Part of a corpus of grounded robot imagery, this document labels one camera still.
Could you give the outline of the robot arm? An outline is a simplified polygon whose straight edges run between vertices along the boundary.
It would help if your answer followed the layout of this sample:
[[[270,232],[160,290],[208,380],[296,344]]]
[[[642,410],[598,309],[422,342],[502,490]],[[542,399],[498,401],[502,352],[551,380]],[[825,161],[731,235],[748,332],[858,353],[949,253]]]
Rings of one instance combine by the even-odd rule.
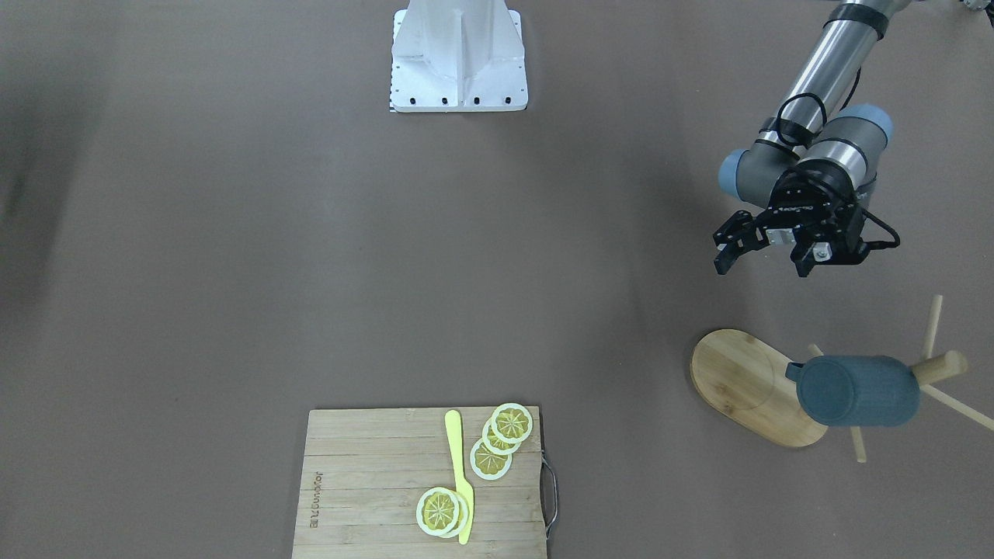
[[[720,275],[768,245],[788,245],[806,277],[816,266],[859,265],[901,244],[867,208],[894,124],[880,107],[853,105],[851,95],[867,56],[906,6],[839,2],[775,114],[750,148],[721,163],[718,186],[757,213],[735,212],[713,233]]]

